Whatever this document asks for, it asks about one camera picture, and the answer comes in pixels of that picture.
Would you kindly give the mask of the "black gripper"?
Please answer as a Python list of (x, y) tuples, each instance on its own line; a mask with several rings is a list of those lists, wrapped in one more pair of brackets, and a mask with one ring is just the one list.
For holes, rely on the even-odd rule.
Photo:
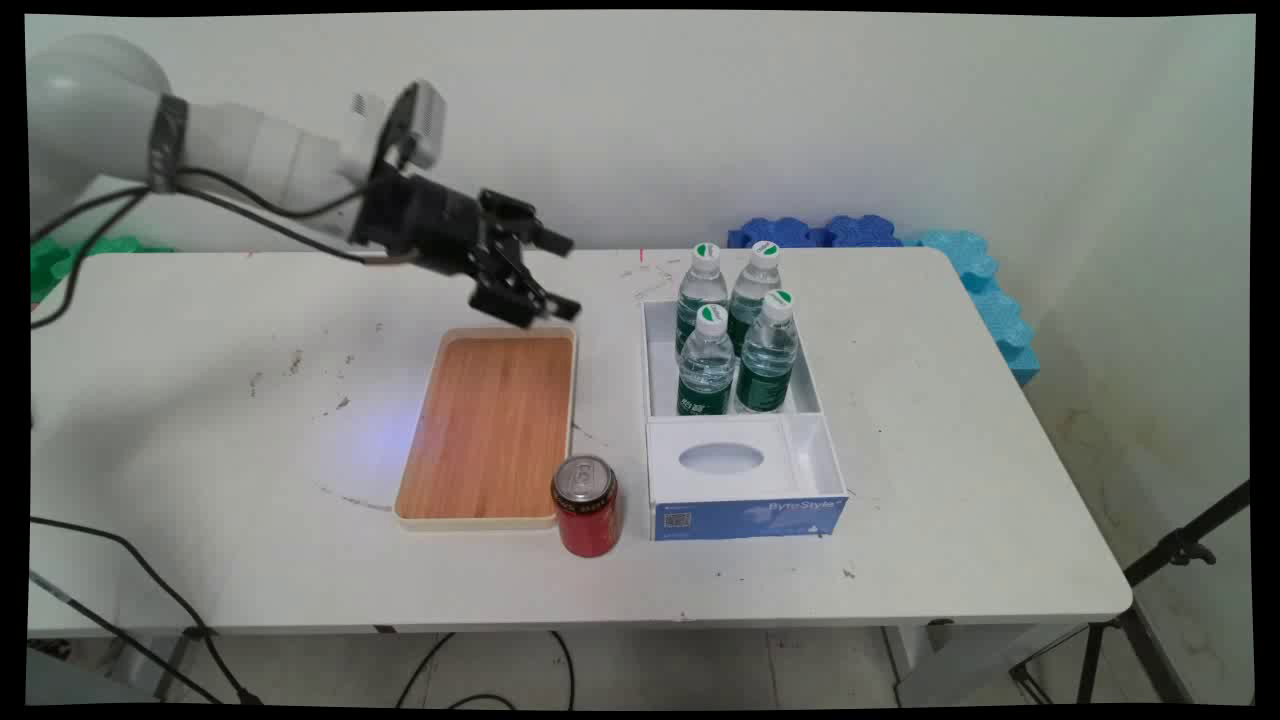
[(364, 187), (349, 242), (378, 245), (443, 275), (474, 279), (472, 310), (521, 329), (541, 319), (575, 322), (582, 305), (552, 293), (534, 277), (518, 245), (494, 245), (490, 229), (567, 258), (573, 241), (545, 227), (534, 205), (481, 190), (467, 196), (392, 165), (375, 167)]

